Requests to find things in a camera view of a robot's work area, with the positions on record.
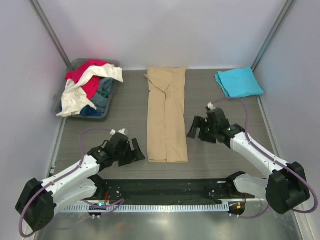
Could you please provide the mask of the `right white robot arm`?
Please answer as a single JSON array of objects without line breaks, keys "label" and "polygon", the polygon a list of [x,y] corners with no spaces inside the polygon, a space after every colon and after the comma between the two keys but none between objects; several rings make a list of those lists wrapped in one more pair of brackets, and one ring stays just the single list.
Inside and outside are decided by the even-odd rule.
[{"label": "right white robot arm", "polygon": [[196,116],[187,137],[224,144],[262,173],[261,178],[243,172],[231,175],[225,185],[225,192],[231,198],[237,198],[242,193],[253,195],[266,200],[269,207],[283,215],[296,210],[297,206],[313,196],[301,164],[288,163],[274,156],[251,138],[243,127],[231,125],[223,113],[211,112],[207,117]]}]

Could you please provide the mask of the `beige t shirt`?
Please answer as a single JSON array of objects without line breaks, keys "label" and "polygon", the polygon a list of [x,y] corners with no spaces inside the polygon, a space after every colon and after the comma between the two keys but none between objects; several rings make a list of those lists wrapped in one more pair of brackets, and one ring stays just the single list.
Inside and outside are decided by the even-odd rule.
[{"label": "beige t shirt", "polygon": [[149,67],[147,156],[153,163],[187,163],[185,84],[187,68]]}]

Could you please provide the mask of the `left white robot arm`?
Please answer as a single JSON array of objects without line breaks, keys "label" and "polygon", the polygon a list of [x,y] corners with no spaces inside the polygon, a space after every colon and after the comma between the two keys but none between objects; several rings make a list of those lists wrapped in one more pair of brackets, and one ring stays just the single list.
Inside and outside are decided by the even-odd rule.
[{"label": "left white robot arm", "polygon": [[115,162],[122,167],[141,160],[145,160],[145,156],[137,139],[129,140],[116,133],[62,172],[43,180],[32,178],[25,184],[15,206],[20,214],[20,235],[27,236],[23,232],[23,223],[37,232],[66,207],[86,199],[101,200],[108,187],[99,173]]}]

